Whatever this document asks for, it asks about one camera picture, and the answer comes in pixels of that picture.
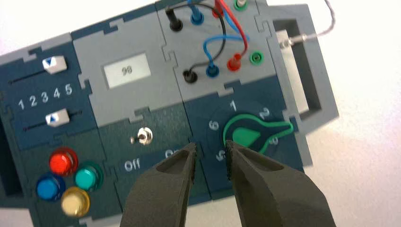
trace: cable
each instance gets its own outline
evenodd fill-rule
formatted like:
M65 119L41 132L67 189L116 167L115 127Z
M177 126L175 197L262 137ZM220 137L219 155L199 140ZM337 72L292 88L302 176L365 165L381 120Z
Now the cable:
M216 36L212 36L212 37L206 39L203 42L203 51L205 52L206 56L209 59L209 65L213 64L213 58L208 51L207 45L209 42L212 42L215 40L220 40L220 39L230 39L230 40L242 41L242 37L236 36L236 35L216 35Z
M210 6L210 5L207 5L207 4L202 4L202 3L191 3L191 4L185 4L185 5L175 6L175 7L172 7L171 9L180 9L180 8L183 8L183 7L188 7L188 6L190 6L190 5L202 6L202 7L204 7L204 8L209 8L210 10L212 10L213 12L215 12L215 13L218 15L218 18L219 18L219 20L220 20L222 33L223 33L223 35L226 35L226 25L224 24L223 17L219 14L219 12L218 12L217 10L214 9L213 6ZM221 53L222 53L223 50L224 50L224 46L225 46L225 45L226 45L226 40L223 39L223 42L221 43L221 46L220 46L219 51L218 51L218 52L216 53L216 55L212 58L213 61L215 61L215 60L221 55ZM196 67L206 66L206 65L208 65L208 64L209 64L209 61L204 61L204 62L195 63L195 64L193 64L193 65L189 68L189 72L191 72L191 71L192 71L194 68L196 68Z
M320 33L313 33L313 34L309 34L309 35L301 34L301 35L297 35L297 36L291 37L291 38L289 38L289 39L287 39L287 40L285 40L285 41L280 43L280 48L281 49L287 48L289 46L293 46L294 44L297 44L297 43L303 43L305 41L308 41L308 40L311 40L311 39L315 39L315 38L317 38L319 36L322 36L322 35L325 35L325 34L331 32L333 30L334 25L336 24L336 15L334 13L333 8L331 7L331 4L330 4L329 0L324 0L324 2L326 3L327 7L330 10L330 15L331 15L331 24L330 24L330 26L326 30L324 30L324 31L322 31Z
M227 131L228 128L234 124L235 122L242 120L242 119L249 119L249 120L253 120L256 121L257 123L263 125L264 127L267 128L271 128L271 127L283 127L283 126L289 126L289 129L286 129L284 131L278 132L274 135L271 135L267 138L266 142L264 143L263 147L259 150L259 153L264 154L266 152L266 149L269 145L270 142L273 141L274 138L281 138L283 136L287 136L289 134L291 134L294 131L294 126L292 125L291 122L264 122L261 119L259 119L258 117L251 115L251 114L239 114L233 118L231 118L227 124L224 126L223 129L223 143L224 143L224 147L226 146L226 135L227 135Z
M224 2L224 0L218 0L218 1L220 2L220 5L223 7L223 9L230 16L230 18L232 19L235 26L238 28L238 31L242 37L242 40L244 41L244 50L241 53L241 56L244 56L246 51L248 50L248 42L246 40L246 35L245 35L244 31L242 30L241 25L239 24L238 20L235 18L233 12L231 12L230 8L227 6L227 4Z
M228 16L227 12L225 10L223 10L224 13L224 17L226 18L227 23L230 25L230 27L239 34L239 30L238 28L235 26L235 24L233 23L233 21L231 20L231 18ZM246 39L249 41L249 36L247 34L245 34Z

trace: on label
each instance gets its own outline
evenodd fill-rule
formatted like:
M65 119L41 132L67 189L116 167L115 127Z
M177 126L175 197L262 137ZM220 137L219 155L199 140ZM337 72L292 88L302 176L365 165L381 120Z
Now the on label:
M171 149L166 150L165 151L166 158L168 158L169 156L172 156L177 151L179 151L179 150L171 150Z

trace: rectangular cutout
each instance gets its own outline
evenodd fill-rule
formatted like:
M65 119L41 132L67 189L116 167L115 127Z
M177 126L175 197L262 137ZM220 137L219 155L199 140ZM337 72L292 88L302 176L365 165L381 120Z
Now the rectangular cutout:
M296 20L275 20L273 21L273 24L276 32L286 30L289 37L294 37L300 34ZM299 116L301 120L305 120L308 117L312 116L313 113L320 111L322 108L320 105L319 97L317 95L316 85L314 84L314 79L309 66L309 62L306 57L304 44L303 43L295 44L291 47L291 50L294 56L296 71L298 72L301 86L299 85L298 79L294 79L293 82L290 83L292 87L293 86L292 84L293 83L296 84L297 83L296 81L298 81L298 85L296 85L295 89L293 88L293 91L296 97L296 105L298 107L298 111L300 112ZM288 74L290 74L293 73L295 70L287 68L287 71ZM303 95L295 94L295 92L301 91L300 89L301 87L305 98L303 98L304 97Z
M0 120L0 179L6 196L21 196L22 188L12 158L3 123Z
M278 31L276 32L276 35L279 43L288 39L286 30ZM305 97L304 87L302 86L301 77L299 76L298 68L296 67L296 62L291 47L282 48L281 54L283 55L283 60L287 68L288 79L294 93L295 103L296 107L298 108L298 112L306 112L309 110L309 106Z

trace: white surface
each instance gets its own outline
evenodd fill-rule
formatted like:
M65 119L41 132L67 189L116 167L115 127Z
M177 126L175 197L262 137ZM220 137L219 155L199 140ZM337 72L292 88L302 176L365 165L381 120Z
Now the white surface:
M150 76L145 53L106 65L104 70L110 89Z
M61 72L67 69L64 56L54 56L42 60L43 68L50 74Z
M71 0L60 10L44 0L0 0L0 54L149 2ZM269 0L300 3L309 4L317 30L330 24L323 0ZM340 117L307 137L314 166L305 172L326 195L337 226L400 226L401 2L332 0L332 6L336 27L319 42ZM27 226L20 224L26 219L0 210L0 226ZM235 200L190 207L187 226L240 226Z
M67 109L62 109L56 111L54 113L50 113L45 117L46 123L52 127L59 127L60 125L67 124L70 122L70 118L68 117Z

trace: control box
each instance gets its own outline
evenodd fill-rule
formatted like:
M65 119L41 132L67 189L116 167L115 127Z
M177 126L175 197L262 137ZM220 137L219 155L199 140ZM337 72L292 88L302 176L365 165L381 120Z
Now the control box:
M185 72L207 61L202 43L222 25L209 8L191 5L201 20L183 6L174 9L181 27L171 26L166 9L183 0L1 56L0 206L28 208L36 227L118 222L135 180L189 142L198 152L190 205L233 195L226 140L299 171L311 165L305 136L337 117L337 107L318 41L279 45L314 33L307 5L225 2L249 37L248 51L234 67L229 60L243 44L227 38L213 62L218 71L205 64L191 80ZM215 55L221 45L207 48ZM283 53L296 65L304 110Z

